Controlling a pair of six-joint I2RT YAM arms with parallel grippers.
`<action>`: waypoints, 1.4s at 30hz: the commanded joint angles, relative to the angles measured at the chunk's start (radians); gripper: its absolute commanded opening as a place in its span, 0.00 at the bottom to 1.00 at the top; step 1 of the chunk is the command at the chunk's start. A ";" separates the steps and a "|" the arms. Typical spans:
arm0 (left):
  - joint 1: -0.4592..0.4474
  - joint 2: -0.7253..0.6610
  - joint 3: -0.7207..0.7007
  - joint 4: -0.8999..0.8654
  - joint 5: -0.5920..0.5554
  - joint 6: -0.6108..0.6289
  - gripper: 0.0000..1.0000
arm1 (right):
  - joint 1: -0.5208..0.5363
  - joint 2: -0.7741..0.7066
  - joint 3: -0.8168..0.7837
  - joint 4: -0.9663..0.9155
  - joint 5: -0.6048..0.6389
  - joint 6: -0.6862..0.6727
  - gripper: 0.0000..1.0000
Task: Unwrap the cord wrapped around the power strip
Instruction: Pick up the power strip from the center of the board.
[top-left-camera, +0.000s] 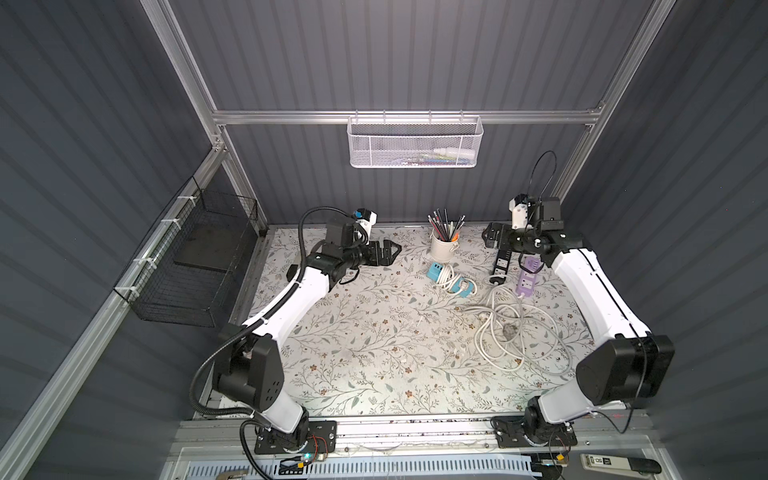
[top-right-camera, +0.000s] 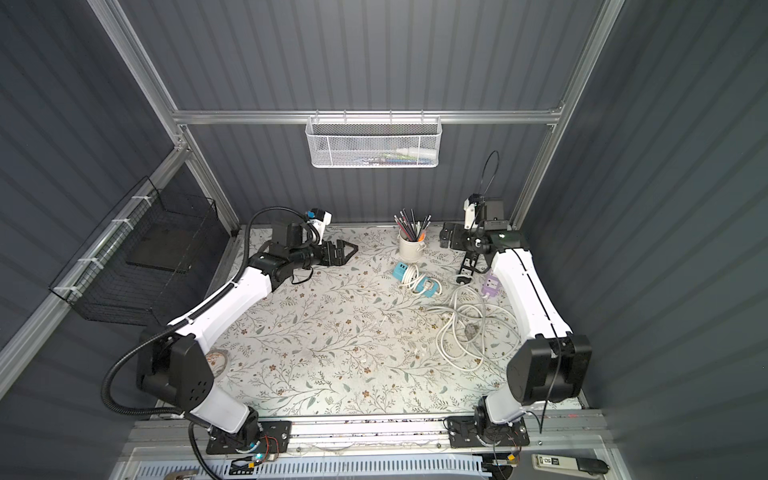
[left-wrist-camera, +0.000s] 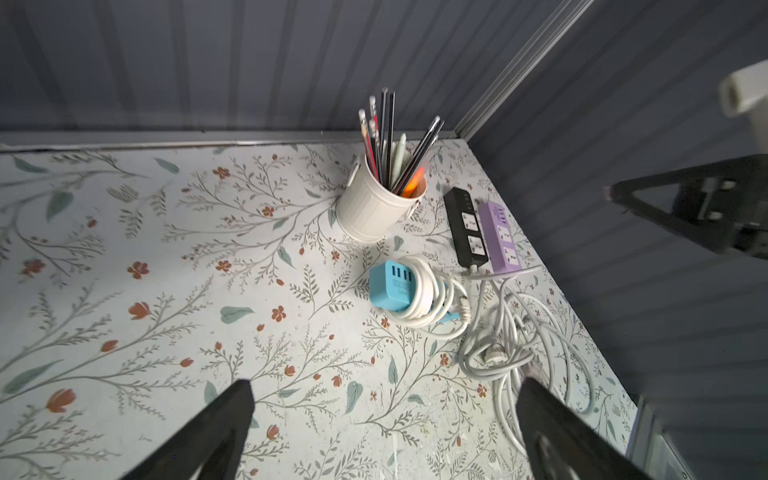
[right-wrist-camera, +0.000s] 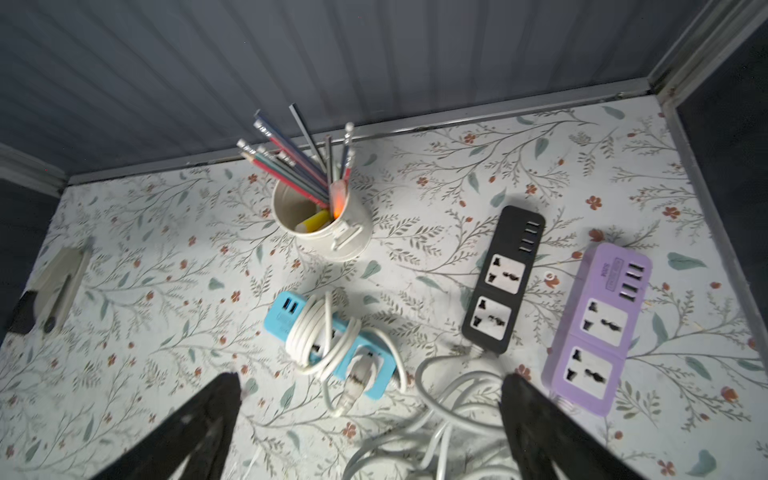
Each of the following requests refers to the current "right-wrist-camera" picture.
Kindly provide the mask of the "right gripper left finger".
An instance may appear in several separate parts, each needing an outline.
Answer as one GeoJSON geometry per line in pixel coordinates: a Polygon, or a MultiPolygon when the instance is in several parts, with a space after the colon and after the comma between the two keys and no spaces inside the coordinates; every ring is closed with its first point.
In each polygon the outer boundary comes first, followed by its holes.
{"type": "Polygon", "coordinates": [[[220,479],[241,406],[234,372],[218,375],[97,479],[220,479]]]}

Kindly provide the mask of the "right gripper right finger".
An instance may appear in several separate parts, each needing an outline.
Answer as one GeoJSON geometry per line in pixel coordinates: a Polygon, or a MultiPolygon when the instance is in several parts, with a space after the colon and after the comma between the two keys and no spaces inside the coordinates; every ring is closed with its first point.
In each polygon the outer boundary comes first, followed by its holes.
{"type": "Polygon", "coordinates": [[[499,410],[523,479],[639,479],[523,376],[502,382],[499,410]]]}

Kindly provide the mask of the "purple power strip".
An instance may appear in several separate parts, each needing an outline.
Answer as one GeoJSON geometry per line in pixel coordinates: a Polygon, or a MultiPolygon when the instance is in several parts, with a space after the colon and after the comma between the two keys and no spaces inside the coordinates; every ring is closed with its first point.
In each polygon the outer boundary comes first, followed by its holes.
{"type": "Polygon", "coordinates": [[[543,367],[546,388],[595,415],[610,412],[651,273],[651,260],[633,250],[587,250],[543,367]]]}

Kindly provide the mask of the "black power strip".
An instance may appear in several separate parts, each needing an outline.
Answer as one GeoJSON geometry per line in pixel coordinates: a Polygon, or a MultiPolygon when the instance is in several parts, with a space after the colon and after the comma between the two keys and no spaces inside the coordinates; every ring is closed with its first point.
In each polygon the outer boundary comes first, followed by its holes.
{"type": "Polygon", "coordinates": [[[507,351],[544,229],[538,213],[502,209],[461,326],[472,344],[497,355],[507,351]]]}

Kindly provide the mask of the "teal power strip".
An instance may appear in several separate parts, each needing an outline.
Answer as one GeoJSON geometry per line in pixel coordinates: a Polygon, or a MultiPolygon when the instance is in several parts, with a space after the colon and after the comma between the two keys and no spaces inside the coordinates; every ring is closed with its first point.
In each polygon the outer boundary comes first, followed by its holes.
{"type": "Polygon", "coordinates": [[[309,298],[280,293],[264,326],[284,342],[298,374],[321,382],[324,401],[334,416],[351,409],[361,395],[380,399],[395,374],[398,388],[407,389],[407,372],[393,341],[356,318],[340,319],[330,292],[309,298]]]}

